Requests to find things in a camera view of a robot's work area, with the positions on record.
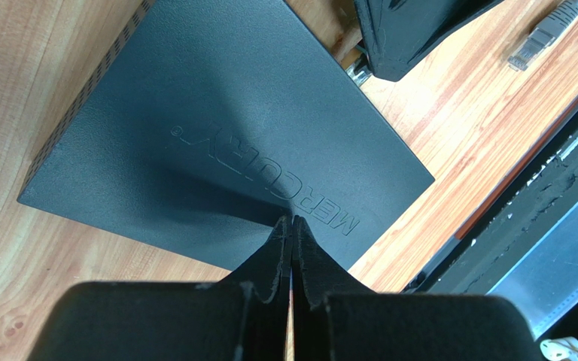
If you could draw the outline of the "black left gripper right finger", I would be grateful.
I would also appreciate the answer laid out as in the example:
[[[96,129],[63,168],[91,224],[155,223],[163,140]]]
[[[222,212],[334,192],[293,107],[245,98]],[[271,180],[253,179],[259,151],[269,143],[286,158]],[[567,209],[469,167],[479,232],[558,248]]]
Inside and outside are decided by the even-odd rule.
[[[516,307],[496,296],[377,293],[293,222],[297,360],[539,360]]]

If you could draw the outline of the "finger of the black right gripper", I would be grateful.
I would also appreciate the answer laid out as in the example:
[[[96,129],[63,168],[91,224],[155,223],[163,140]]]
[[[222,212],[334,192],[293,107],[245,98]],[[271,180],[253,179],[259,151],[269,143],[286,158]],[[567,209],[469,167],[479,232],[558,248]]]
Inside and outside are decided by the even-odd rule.
[[[357,0],[354,6],[369,69],[399,81],[453,32],[498,0]]]

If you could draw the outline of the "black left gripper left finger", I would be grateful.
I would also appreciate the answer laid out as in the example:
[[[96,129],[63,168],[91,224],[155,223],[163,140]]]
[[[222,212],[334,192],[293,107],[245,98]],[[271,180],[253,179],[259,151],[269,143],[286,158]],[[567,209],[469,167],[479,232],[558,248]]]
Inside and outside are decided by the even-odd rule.
[[[31,360],[282,360],[291,221],[217,282],[86,282],[50,312]]]

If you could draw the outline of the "black Mercury network switch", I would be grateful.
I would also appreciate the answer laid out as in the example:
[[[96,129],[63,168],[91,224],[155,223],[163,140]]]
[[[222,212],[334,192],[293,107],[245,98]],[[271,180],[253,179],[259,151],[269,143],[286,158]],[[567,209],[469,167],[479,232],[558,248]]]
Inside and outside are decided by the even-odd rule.
[[[283,1],[155,1],[19,203],[232,270],[283,215],[353,265],[434,182]]]

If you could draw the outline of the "aluminium front rail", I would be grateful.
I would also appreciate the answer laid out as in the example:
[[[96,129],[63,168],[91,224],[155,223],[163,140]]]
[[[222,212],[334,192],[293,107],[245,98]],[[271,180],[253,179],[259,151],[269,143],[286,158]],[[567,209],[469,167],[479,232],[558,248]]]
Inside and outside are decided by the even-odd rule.
[[[578,201],[489,294],[511,301],[546,360],[578,360],[578,335],[550,335],[578,304]]]

